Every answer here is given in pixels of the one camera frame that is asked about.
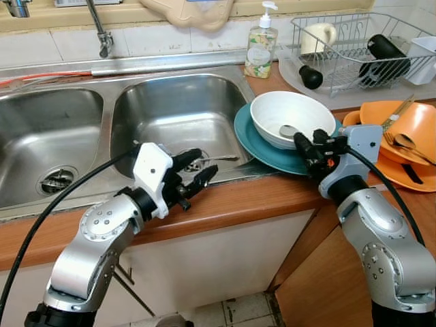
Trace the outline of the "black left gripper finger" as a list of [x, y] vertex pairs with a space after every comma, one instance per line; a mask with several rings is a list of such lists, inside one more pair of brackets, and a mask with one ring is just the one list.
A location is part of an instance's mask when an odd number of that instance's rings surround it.
[[202, 156], [202, 150], [200, 149], [188, 149], [178, 155], [172, 156], [172, 170], [183, 171], [187, 166]]
[[208, 186], [218, 170], [218, 166], [208, 166], [207, 168], [202, 169], [198, 174], [194, 175], [193, 180], [185, 187], [186, 196], [196, 196], [197, 193]]

